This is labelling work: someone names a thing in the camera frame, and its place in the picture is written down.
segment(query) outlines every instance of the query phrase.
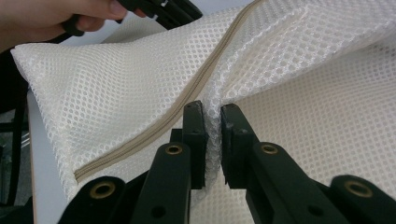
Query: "metal rivet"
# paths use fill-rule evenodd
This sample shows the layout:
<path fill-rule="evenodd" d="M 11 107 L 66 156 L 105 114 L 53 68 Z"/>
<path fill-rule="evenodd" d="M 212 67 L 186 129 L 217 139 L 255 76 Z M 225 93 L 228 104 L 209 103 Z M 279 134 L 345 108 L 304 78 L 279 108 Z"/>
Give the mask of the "metal rivet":
<path fill-rule="evenodd" d="M 90 191 L 93 199 L 104 199 L 116 190 L 116 185 L 111 181 L 102 181 L 95 184 Z"/>
<path fill-rule="evenodd" d="M 177 155 L 183 151 L 183 148 L 180 146 L 170 146 L 165 149 L 165 152 L 169 155 Z"/>
<path fill-rule="evenodd" d="M 271 145 L 262 145 L 262 152 L 265 152 L 267 154 L 276 154 L 277 153 L 277 148 Z"/>
<path fill-rule="evenodd" d="M 373 197 L 373 191 L 369 187 L 363 185 L 361 182 L 358 182 L 356 180 L 348 180 L 344 186 L 347 189 L 347 191 L 359 197 L 362 198 Z"/>

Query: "hole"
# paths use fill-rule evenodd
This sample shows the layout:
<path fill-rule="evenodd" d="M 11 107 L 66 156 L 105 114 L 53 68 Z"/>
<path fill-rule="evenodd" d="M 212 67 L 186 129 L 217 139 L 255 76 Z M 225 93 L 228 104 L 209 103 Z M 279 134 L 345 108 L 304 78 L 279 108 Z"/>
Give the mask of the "hole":
<path fill-rule="evenodd" d="M 323 210 L 316 205 L 308 205 L 308 212 L 315 217 L 322 217 L 324 214 Z"/>
<path fill-rule="evenodd" d="M 168 153 L 169 155 L 177 155 L 180 154 L 183 151 L 182 147 L 180 146 L 170 146 L 167 147 L 165 152 Z"/>
<path fill-rule="evenodd" d="M 91 188 L 90 196 L 93 199 L 104 199 L 116 190 L 116 185 L 111 181 L 102 181 Z"/>
<path fill-rule="evenodd" d="M 345 187 L 347 191 L 362 198 L 371 198 L 373 196 L 373 191 L 369 187 L 355 180 L 348 180 L 345 183 Z"/>
<path fill-rule="evenodd" d="M 109 190 L 110 190 L 110 187 L 105 185 L 105 186 L 101 186 L 101 187 L 97 188 L 95 193 L 104 194 L 104 193 L 108 192 Z"/>
<path fill-rule="evenodd" d="M 262 152 L 267 154 L 276 154 L 277 148 L 271 145 L 262 145 Z"/>
<path fill-rule="evenodd" d="M 166 214 L 165 208 L 162 206 L 156 206 L 151 209 L 151 215 L 155 218 L 164 217 Z"/>

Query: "black plastic tool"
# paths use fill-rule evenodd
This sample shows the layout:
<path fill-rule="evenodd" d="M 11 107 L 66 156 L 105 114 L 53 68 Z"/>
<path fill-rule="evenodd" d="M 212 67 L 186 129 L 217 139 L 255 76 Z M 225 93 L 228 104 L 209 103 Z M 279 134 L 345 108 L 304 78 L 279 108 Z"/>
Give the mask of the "black plastic tool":
<path fill-rule="evenodd" d="M 203 16 L 201 10 L 189 0 L 119 0 L 119 2 L 129 11 L 139 8 L 146 16 L 154 19 L 167 30 L 196 21 Z M 75 14 L 62 23 L 68 34 L 84 35 L 84 32 L 76 27 L 78 18 L 79 15 Z"/>
<path fill-rule="evenodd" d="M 353 175 L 329 187 L 311 179 L 283 147 L 261 142 L 237 105 L 221 108 L 221 127 L 225 180 L 246 190 L 256 224 L 396 223 L 396 202 L 376 185 Z M 172 130 L 146 173 L 127 184 L 111 176 L 91 181 L 59 223 L 190 223 L 191 189 L 205 186 L 206 143 L 203 106 L 189 103 L 182 129 Z"/>

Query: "mesh bag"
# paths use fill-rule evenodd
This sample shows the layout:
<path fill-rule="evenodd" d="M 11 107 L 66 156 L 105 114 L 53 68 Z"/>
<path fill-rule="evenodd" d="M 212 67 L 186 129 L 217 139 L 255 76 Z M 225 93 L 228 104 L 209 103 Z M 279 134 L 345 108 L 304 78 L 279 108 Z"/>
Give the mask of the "mesh bag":
<path fill-rule="evenodd" d="M 142 150 L 75 176 L 178 104 L 241 10 L 167 32 L 134 21 L 101 45 L 13 50 L 69 200 L 98 176 L 129 181 L 149 168 L 170 128 Z M 228 190 L 218 174 L 219 109 L 228 103 L 240 105 L 260 139 L 285 148 L 313 179 L 329 184 L 335 175 L 358 175 L 396 197 L 395 22 L 394 1 L 257 1 L 194 98 L 204 104 L 210 137 L 207 188 L 192 195 L 191 222 L 253 222 L 245 192 Z"/>

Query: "zipper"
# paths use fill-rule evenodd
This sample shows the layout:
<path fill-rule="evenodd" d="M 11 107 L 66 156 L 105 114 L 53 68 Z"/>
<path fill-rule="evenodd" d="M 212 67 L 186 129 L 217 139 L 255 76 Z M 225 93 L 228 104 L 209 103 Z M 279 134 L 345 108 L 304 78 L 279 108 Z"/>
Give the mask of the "zipper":
<path fill-rule="evenodd" d="M 198 94 L 202 91 L 206 82 L 211 77 L 222 52 L 230 44 L 233 36 L 245 22 L 250 12 L 262 1 L 264 0 L 255 0 L 239 12 L 213 52 L 194 75 L 192 81 L 185 87 L 171 108 L 159 121 L 121 147 L 77 169 L 74 173 L 77 182 L 79 183 L 86 177 L 134 155 L 171 129 L 181 118 L 183 106 L 198 97 Z"/>

